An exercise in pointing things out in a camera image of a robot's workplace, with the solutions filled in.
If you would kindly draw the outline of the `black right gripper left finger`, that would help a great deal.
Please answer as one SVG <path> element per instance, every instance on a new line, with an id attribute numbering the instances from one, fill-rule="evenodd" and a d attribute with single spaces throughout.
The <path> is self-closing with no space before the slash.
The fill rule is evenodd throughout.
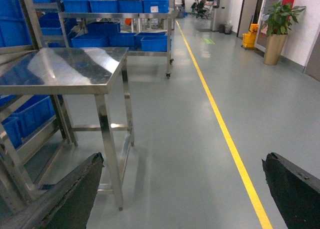
<path id="1" fill-rule="evenodd" d="M 103 156 L 89 156 L 27 208 L 0 224 L 2 229 L 85 229 L 100 184 Z"/>

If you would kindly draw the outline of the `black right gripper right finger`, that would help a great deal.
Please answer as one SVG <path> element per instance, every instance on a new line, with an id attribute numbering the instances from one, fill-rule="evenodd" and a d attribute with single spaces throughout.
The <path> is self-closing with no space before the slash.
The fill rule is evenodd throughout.
<path id="1" fill-rule="evenodd" d="M 270 194 L 289 229 L 320 227 L 320 180 L 271 152 L 262 161 Z"/>

